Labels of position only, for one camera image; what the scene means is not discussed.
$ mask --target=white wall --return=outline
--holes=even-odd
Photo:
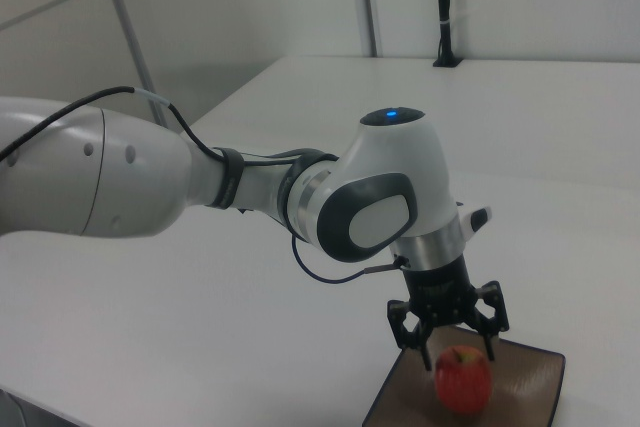
[[[380,54],[434,57],[437,0],[373,0]],[[124,0],[156,91],[194,122],[285,55],[370,55],[365,0]],[[637,0],[452,0],[475,59],[640,60]],[[0,94],[140,85],[111,0],[0,0]],[[151,119],[141,101],[103,105]]]
[[[0,0],[0,95],[73,101],[139,83],[111,0]],[[128,96],[100,105],[151,119]]]
[[[433,57],[437,0],[376,0],[387,57]],[[637,62],[638,0],[451,0],[454,52],[474,59]]]
[[[158,92],[193,122],[285,55],[368,55],[364,0],[125,0]]]

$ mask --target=apple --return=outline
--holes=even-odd
[[[479,414],[491,397],[489,361],[474,347],[448,347],[436,361],[435,387],[438,399],[449,410],[464,415]]]

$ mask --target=robotic arm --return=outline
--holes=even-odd
[[[0,145],[61,107],[0,98]],[[389,246],[410,299],[390,301],[388,319],[398,346],[420,349],[427,369],[434,328],[466,323],[493,359],[490,340],[509,327],[500,285],[474,288],[463,257],[490,211],[460,217],[437,135],[420,111],[366,115],[338,159],[310,149],[271,157],[210,150],[149,122],[83,107],[5,157],[0,235],[148,236],[190,205],[255,210],[338,261],[365,260]],[[495,308],[493,318],[475,307],[479,299]],[[419,318],[412,332],[403,325],[408,312]]]

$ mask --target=brown tray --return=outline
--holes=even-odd
[[[482,338],[457,327],[436,329],[428,342],[435,365],[450,345],[484,351]],[[507,340],[494,340],[493,395],[478,416],[453,414],[438,401],[433,373],[420,353],[404,350],[391,368],[363,427],[550,427],[558,405],[565,357]]]

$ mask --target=white table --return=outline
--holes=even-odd
[[[427,112],[456,198],[494,209],[465,251],[472,281],[501,282],[505,338],[567,357],[554,425],[637,426],[640,67],[430,65],[283,59],[194,129],[340,154],[369,111]],[[357,426],[399,353],[401,275],[318,284],[256,213],[192,208],[127,241],[12,234],[0,266],[0,385],[95,427]]]

